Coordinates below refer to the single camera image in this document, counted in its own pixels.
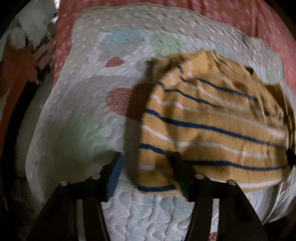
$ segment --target white stripe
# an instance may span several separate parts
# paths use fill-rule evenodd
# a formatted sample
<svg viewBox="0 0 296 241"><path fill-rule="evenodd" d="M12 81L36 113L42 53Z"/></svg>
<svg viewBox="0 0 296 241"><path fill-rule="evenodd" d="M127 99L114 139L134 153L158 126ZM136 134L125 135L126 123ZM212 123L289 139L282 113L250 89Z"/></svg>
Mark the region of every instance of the white stripe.
<svg viewBox="0 0 296 241"><path fill-rule="evenodd" d="M233 154L240 155L240 156L251 156L251 157L256 157L256 158L270 158L270 159L276 159L276 156L274 155L268 155L268 154L262 154L262 153L252 153L252 152L247 152L247 151L240 151L236 149L229 148L227 146L224 146L220 143L215 143L215 142L179 142L176 140L173 140L157 131L154 131L150 129L148 126L142 126L143 130L149 131L152 135L157 136L158 138L167 141L171 144L174 144L176 146L180 147L191 147L191 146L208 146L208 147L215 147L215 148L221 148L226 151L232 152Z"/></svg>
<svg viewBox="0 0 296 241"><path fill-rule="evenodd" d="M147 164L139 164L138 168L141 170L145 170L145 171L155 171L156 170L155 166L147 165ZM165 168L157 168L157 171L165 173L165 174L172 174L173 173L173 170L169 169L169 168L166 168L166 169Z"/></svg>
<svg viewBox="0 0 296 241"><path fill-rule="evenodd" d="M188 63L188 69L192 70L192 63L190 61L187 61L187 63Z"/></svg>
<svg viewBox="0 0 296 241"><path fill-rule="evenodd" d="M226 105L229 105L229 106L231 106L231 107L233 107L233 108L240 109L240 110L243 110L243 111L248 111L248 112L250 111L249 108L246 108L246 107L243 107L243 106L240 106L240 105L236 105L236 104L230 103L230 102L228 102L228 101L226 101L226 100L222 100L222 99L220 99L219 97L214 96L214 95L212 95L212 94L206 92L203 88L201 88L201 87L199 87L199 86L194 86L194 85L185 84L185 83L182 83L182 85L184 85L184 86L187 87L187 88L199 89L201 92L205 93L205 94L208 95L209 97L211 97L211 98L213 98L213 99L215 99L215 100L218 100L218 101L220 101L220 102L222 102L222 103L224 103L224 104L226 104Z"/></svg>
<svg viewBox="0 0 296 241"><path fill-rule="evenodd" d="M176 82L175 82L175 77L174 77L171 73L169 73L168 76L170 77L170 83L171 83L172 85L175 85L175 84L176 84Z"/></svg>
<svg viewBox="0 0 296 241"><path fill-rule="evenodd" d="M181 105L178 102L161 101L157 95L152 95L151 98L155 99L161 105L174 105L174 106L177 106L177 107L179 107L180 109L183 109L183 110L200 112L198 109L185 107L185 106ZM226 117L238 120L238 121L243 121L243 122L249 123L251 125L255 125L255 126L261 128L261 129L264 129L264 130L268 131L270 134L272 134L272 135L274 135L274 136L276 136L278 138L281 138L281 139L285 138L284 133L282 133L282 132L280 132L278 130L275 130L273 128L270 128L268 126L265 126L263 124L260 124L260 123L258 123L256 121L252 121L252 120L245 119L245 118L242 118L242 117L238 117L238 116L235 116L235 115L230 115L230 114L223 113L223 112L220 112L220 111L203 110L202 112L214 113L214 114L221 115L221 116L226 116Z"/></svg>
<svg viewBox="0 0 296 241"><path fill-rule="evenodd" d="M147 170L147 171L159 171L161 173L172 173L172 170L169 169L156 169L155 166L152 165L146 165L146 164L139 164L138 166L141 170ZM225 183L225 181L216 180L214 178L210 178L212 181ZM240 188L262 188L262 187L268 187L268 186L274 186L284 181L284 179L276 179L273 181L267 181L267 182L261 182L261 183L237 183Z"/></svg>
<svg viewBox="0 0 296 241"><path fill-rule="evenodd" d="M221 75L216 75L216 77L220 80L224 80L227 84L229 84L232 88L234 87L233 86L233 83L225 76L221 76Z"/></svg>
<svg viewBox="0 0 296 241"><path fill-rule="evenodd" d="M210 179L212 181L225 183L224 181L219 181L214 178L210 178ZM261 187L267 187L267 186L274 186L281 183L282 181L284 181L283 178L276 179L273 181L268 181L268 182L261 182L261 183L237 183L237 184L239 185L240 188L261 188Z"/></svg>

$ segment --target red polka dot fabric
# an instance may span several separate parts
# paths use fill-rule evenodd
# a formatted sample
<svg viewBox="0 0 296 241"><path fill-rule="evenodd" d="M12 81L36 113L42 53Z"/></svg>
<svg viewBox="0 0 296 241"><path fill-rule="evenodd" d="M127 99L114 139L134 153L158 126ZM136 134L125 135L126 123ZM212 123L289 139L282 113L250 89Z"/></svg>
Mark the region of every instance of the red polka dot fabric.
<svg viewBox="0 0 296 241"><path fill-rule="evenodd" d="M71 31L76 16L90 7L122 6L150 2L163 6L187 8L215 21L228 23L243 33L262 39L284 62L285 80L296 93L296 42L276 12L264 0L61 0L57 36L54 82L71 49Z"/></svg>
<svg viewBox="0 0 296 241"><path fill-rule="evenodd" d="M116 88L111 90L105 99L107 106L115 113L126 116L131 98L131 89Z"/></svg>

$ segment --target pink bedsheet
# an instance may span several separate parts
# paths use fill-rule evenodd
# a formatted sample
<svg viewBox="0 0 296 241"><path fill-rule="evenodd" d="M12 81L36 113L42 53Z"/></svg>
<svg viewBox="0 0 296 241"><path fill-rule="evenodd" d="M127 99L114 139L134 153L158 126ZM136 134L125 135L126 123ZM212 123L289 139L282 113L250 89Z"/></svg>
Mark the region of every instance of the pink bedsheet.
<svg viewBox="0 0 296 241"><path fill-rule="evenodd" d="M70 52L71 31L80 12L90 7L121 6L138 2L187 8L262 39L281 54L286 83L296 93L296 42L281 18L263 0L61 0L55 38L54 82L58 80Z"/></svg>

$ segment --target metal rivet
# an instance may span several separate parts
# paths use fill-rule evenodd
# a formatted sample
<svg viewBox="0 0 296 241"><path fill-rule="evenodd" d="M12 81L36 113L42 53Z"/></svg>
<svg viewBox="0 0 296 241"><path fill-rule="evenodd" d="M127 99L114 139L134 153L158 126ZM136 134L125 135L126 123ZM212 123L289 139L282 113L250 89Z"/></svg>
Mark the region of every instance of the metal rivet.
<svg viewBox="0 0 296 241"><path fill-rule="evenodd" d="M197 173L197 174L195 175L195 178L197 178L197 179L199 179L199 180L202 180L202 179L205 178L205 175L203 175L203 174L201 174L201 173Z"/></svg>
<svg viewBox="0 0 296 241"><path fill-rule="evenodd" d="M62 181L62 182L61 182L61 186L62 186L62 187L65 187L65 186L67 186L68 184L69 184L68 181Z"/></svg>
<svg viewBox="0 0 296 241"><path fill-rule="evenodd" d="M229 179L227 182L228 182L228 184L233 185L233 186L237 184L235 182L235 180L232 180L232 179Z"/></svg>
<svg viewBox="0 0 296 241"><path fill-rule="evenodd" d="M101 177L101 175L99 173L96 173L96 174L91 175L91 179L92 180L99 180L100 177Z"/></svg>

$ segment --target blue patch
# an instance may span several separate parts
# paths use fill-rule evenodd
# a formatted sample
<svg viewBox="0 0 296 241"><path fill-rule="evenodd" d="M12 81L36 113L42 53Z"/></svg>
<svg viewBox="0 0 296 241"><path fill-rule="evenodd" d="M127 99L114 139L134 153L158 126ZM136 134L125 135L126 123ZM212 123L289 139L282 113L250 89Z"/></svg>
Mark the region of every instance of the blue patch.
<svg viewBox="0 0 296 241"><path fill-rule="evenodd" d="M229 50L221 44L216 44L215 49L226 57L229 57Z"/></svg>
<svg viewBox="0 0 296 241"><path fill-rule="evenodd" d="M123 44L140 36L139 30L132 29L110 30L109 32L111 35L104 38L107 45Z"/></svg>

